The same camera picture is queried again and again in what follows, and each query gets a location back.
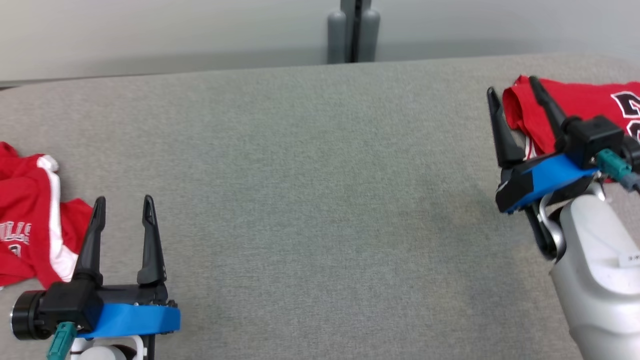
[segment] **sticker label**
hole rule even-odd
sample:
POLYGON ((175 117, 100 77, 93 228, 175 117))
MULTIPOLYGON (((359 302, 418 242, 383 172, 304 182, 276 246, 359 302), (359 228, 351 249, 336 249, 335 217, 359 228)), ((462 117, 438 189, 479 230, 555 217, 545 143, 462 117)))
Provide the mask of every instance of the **sticker label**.
POLYGON ((621 268, 630 268, 633 266, 640 266, 640 251, 620 255, 621 268))

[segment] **white wall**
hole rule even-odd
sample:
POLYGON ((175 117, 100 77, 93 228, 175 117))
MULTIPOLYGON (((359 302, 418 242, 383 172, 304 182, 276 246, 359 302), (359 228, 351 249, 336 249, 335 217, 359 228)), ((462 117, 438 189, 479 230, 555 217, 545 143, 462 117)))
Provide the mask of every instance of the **white wall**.
POLYGON ((326 63, 339 0, 0 0, 12 81, 326 63))
MULTIPOLYGON (((340 0, 0 0, 0 86, 326 62, 340 0)), ((589 51, 640 63, 636 0, 372 0, 376 59, 589 51)))
POLYGON ((377 61, 579 51, 640 63, 636 0, 372 0, 377 61))

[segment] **red shirt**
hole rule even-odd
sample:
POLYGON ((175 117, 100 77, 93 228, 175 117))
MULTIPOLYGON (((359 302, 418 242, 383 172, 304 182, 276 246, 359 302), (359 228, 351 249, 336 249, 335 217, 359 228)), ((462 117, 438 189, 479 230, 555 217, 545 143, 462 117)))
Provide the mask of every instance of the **red shirt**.
POLYGON ((20 158, 0 142, 0 286, 71 280, 92 208, 80 199, 60 203, 57 170, 48 155, 20 158))
MULTIPOLYGON (((591 85, 549 79, 540 82, 567 116, 588 120, 603 115, 640 140, 640 83, 591 85)), ((504 91, 502 102, 511 129, 521 130, 529 138, 527 141, 532 141, 525 150, 527 158, 554 152, 556 139, 527 76, 520 76, 504 91)))

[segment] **grey table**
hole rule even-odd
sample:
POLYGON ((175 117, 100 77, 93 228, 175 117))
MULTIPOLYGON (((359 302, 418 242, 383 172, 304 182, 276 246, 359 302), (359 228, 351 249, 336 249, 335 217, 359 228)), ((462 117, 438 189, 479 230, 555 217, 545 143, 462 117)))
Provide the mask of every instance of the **grey table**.
MULTIPOLYGON (((521 73, 640 78, 555 55, 87 79, 0 92, 0 127, 60 162, 64 199, 106 196, 108 284, 135 281, 155 197, 183 315, 159 360, 578 359, 552 264, 493 203, 485 90, 521 73)), ((48 345, 0 326, 3 359, 48 345)))

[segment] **white trim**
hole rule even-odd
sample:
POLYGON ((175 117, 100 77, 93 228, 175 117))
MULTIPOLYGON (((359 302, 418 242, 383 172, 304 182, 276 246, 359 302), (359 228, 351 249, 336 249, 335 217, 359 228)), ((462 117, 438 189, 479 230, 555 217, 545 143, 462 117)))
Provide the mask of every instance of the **white trim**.
POLYGON ((531 139, 525 135, 524 136, 524 159, 529 160, 531 158, 531 139))
POLYGON ((533 142, 533 139, 531 139, 531 156, 529 158, 533 159, 537 156, 538 156, 538 153, 536 152, 536 144, 533 142))
POLYGON ((38 158, 38 167, 45 170, 49 177, 51 199, 49 200, 49 263, 62 281, 69 282, 76 267, 78 255, 74 254, 62 240, 62 224, 60 221, 60 178, 58 162, 49 155, 38 158))

